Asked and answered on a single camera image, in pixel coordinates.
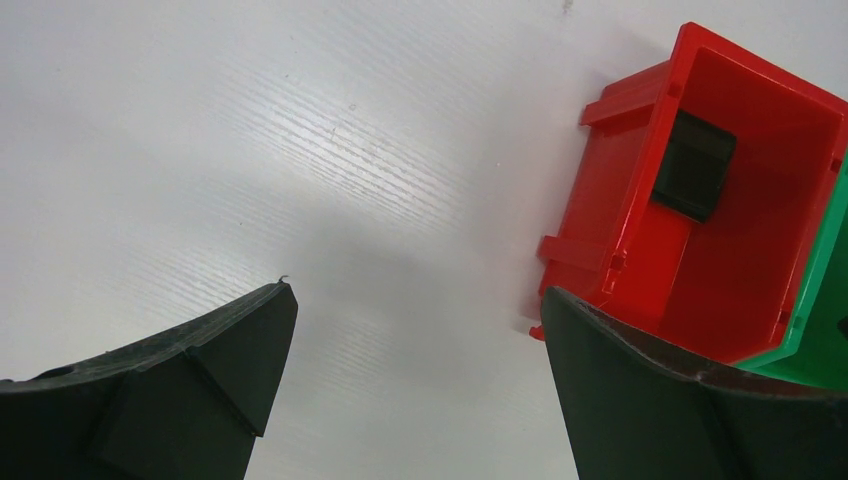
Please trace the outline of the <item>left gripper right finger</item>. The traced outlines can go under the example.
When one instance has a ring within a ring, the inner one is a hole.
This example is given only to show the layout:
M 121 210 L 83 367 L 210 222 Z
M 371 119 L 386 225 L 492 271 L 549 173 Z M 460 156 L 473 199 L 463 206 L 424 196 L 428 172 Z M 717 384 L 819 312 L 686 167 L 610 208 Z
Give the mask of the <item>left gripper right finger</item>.
M 747 372 L 551 287 L 545 345 L 582 479 L 843 479 L 847 395 Z

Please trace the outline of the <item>green plastic bin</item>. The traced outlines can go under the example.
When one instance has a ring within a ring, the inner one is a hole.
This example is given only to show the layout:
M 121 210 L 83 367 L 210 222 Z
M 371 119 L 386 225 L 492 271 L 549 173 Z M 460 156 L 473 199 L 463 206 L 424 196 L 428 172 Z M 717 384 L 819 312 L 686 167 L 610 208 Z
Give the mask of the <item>green plastic bin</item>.
M 847 167 L 838 176 L 783 342 L 736 366 L 789 382 L 847 390 Z

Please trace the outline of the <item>red plastic bin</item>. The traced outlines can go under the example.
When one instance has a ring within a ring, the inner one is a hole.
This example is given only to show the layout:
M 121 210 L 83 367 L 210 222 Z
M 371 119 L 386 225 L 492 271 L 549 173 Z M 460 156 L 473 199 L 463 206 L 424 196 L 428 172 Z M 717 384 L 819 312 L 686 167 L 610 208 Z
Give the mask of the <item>red plastic bin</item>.
M 693 22 L 586 105 L 542 289 L 712 360 L 775 351 L 847 149 L 847 103 Z

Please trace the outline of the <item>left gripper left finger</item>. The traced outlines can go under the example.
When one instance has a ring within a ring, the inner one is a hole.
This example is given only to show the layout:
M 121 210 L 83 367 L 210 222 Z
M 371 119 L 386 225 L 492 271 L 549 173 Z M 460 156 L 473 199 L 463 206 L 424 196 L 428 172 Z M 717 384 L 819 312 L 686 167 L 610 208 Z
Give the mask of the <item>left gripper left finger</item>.
M 277 281 L 104 354 L 1 384 L 5 479 L 241 479 L 298 303 Z

